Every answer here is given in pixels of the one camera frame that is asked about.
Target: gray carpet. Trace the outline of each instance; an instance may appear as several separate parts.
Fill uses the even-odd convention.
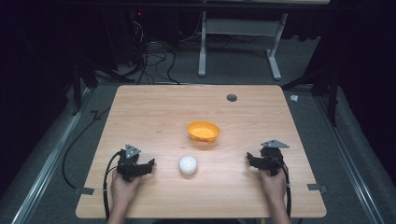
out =
[[[175,66],[170,72],[172,79],[180,83],[204,83],[204,84],[271,84],[283,85],[304,73],[307,63],[318,41],[308,40],[299,42],[296,39],[282,40],[276,54],[279,69],[282,75],[281,81],[274,81],[270,74],[269,64],[264,58],[264,46],[270,47],[269,38],[260,38],[249,41],[248,38],[234,37],[238,41],[231,41],[224,48],[224,42],[213,39],[209,45],[213,48],[207,51],[206,77],[198,77],[197,46],[180,46],[179,48],[163,49],[161,44],[152,45],[150,50],[172,50],[177,58]],[[172,54],[166,54],[163,63],[155,65],[160,56],[164,54],[150,54],[148,57],[147,74],[142,76],[141,83],[172,83],[166,78],[166,71],[172,64]],[[92,121],[92,110],[99,113],[111,106],[115,91],[120,83],[101,80],[99,87],[93,92],[75,130],[69,138],[69,144],[84,128]],[[298,94],[299,101],[290,100],[291,94]],[[340,92],[337,106],[338,130],[345,137],[346,145],[350,148],[351,155],[356,158],[357,166],[367,181],[368,188],[375,196],[385,223],[395,219],[395,209],[392,208],[391,200],[396,198],[395,188],[382,169],[370,149],[367,140],[360,131],[359,124],[354,120],[344,96]],[[370,223],[361,206],[361,201],[352,186],[346,173],[342,159],[337,151],[330,129],[326,120],[319,112],[316,100],[309,91],[285,91],[291,114],[301,136],[306,154],[312,166],[314,175],[320,185],[327,187],[328,192],[322,197],[328,210],[324,218],[305,219],[303,223]],[[24,197],[35,181],[45,159],[50,154],[56,139],[69,120],[71,107],[54,123],[47,135],[37,145],[29,160],[21,168],[11,188],[0,202],[0,223],[10,223],[15,217]],[[97,120],[73,145],[67,161],[66,173],[70,181],[82,187],[91,166],[96,146],[99,142],[102,130],[106,122],[106,116]],[[78,195],[65,184],[62,177],[61,165],[58,165],[49,185],[42,195],[35,212],[32,214],[30,223],[105,223],[104,220],[79,219],[75,215],[78,203]]]

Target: wooden table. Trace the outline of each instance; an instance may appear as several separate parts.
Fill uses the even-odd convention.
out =
[[[228,94],[237,100],[228,101]],[[218,138],[192,141],[186,126],[195,120],[216,123]],[[140,163],[155,158],[156,164],[127,217],[269,217],[261,178],[246,155],[260,156],[261,143],[272,139],[290,145],[281,151],[290,169],[291,216],[324,217],[320,193],[307,187],[316,180],[278,86],[121,86],[85,183],[94,193],[81,195],[77,216],[105,217],[105,169],[129,143],[142,150]],[[185,155],[198,160],[194,175],[178,170]]]

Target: hand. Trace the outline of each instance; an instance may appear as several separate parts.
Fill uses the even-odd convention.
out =
[[[277,175],[269,176],[264,170],[259,171],[273,223],[290,224],[290,219],[283,201],[286,194],[285,172],[283,169],[279,169]]]
[[[136,177],[132,182],[125,181],[117,170],[113,171],[111,182],[111,196],[113,197],[113,207],[107,223],[123,223],[126,210],[136,195],[137,187],[142,176]]]
[[[262,187],[265,196],[271,201],[282,201],[286,193],[286,177],[283,169],[278,169],[277,175],[269,176],[266,171],[260,170],[262,176]]]

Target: bowl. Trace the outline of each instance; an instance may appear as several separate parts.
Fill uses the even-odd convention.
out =
[[[199,120],[190,123],[187,131],[193,140],[200,142],[212,142],[219,135],[219,127],[209,121]]]

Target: dark background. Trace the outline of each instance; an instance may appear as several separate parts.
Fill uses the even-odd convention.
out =
[[[332,5],[341,6],[343,2],[346,1],[332,1]],[[396,135],[396,7],[385,0],[353,4],[358,4],[358,10],[335,17],[319,12],[290,13],[283,38],[298,35],[304,41],[321,36],[306,73],[337,61],[339,84],[395,183],[392,159]],[[64,8],[44,0],[7,1],[0,8],[3,194],[67,104],[64,93],[71,85],[76,62],[88,58],[106,68],[115,68],[119,55],[113,50],[114,43],[98,9]],[[174,45],[178,31],[187,35],[196,25],[196,15],[190,12],[151,10],[144,16],[151,35]],[[222,16],[238,17],[234,12],[224,12]]]

